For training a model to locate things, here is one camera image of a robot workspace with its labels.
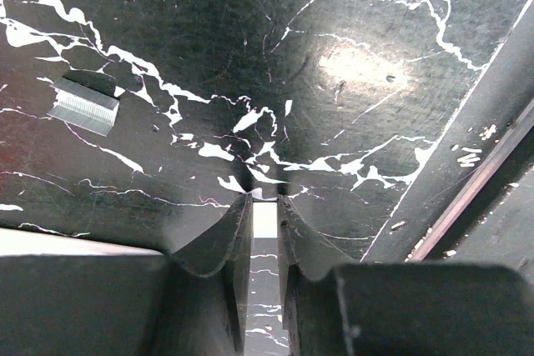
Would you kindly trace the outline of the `beige stapler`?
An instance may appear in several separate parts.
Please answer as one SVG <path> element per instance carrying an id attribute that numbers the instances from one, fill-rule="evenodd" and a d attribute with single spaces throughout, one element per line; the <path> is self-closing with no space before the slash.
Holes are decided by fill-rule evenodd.
<path id="1" fill-rule="evenodd" d="M 2 228 L 1 256 L 24 255 L 162 256 L 161 252 L 147 248 Z"/>

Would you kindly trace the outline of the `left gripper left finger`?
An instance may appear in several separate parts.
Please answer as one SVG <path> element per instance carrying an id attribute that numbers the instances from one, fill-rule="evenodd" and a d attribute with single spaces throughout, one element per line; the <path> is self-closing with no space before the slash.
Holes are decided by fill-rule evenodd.
<path id="1" fill-rule="evenodd" d="M 252 199 L 162 256 L 1 256 L 4 355 L 241 355 Z"/>

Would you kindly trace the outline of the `silver staple strip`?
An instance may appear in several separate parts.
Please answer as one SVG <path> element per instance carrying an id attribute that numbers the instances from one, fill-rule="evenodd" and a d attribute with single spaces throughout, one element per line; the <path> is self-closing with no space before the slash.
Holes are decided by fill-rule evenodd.
<path id="1" fill-rule="evenodd" d="M 253 204 L 254 238 L 277 238 L 277 203 L 257 202 Z"/>
<path id="2" fill-rule="evenodd" d="M 66 78 L 51 83 L 56 98 L 48 116 L 106 137 L 114 126 L 119 100 Z"/>

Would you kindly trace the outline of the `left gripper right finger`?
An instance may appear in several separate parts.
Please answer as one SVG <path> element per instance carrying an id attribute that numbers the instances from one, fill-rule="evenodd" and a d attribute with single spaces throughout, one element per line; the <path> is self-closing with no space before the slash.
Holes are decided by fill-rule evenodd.
<path id="1" fill-rule="evenodd" d="M 473 263 L 359 263 L 277 200 L 280 299 L 293 355 L 530 355 L 533 292 Z"/>

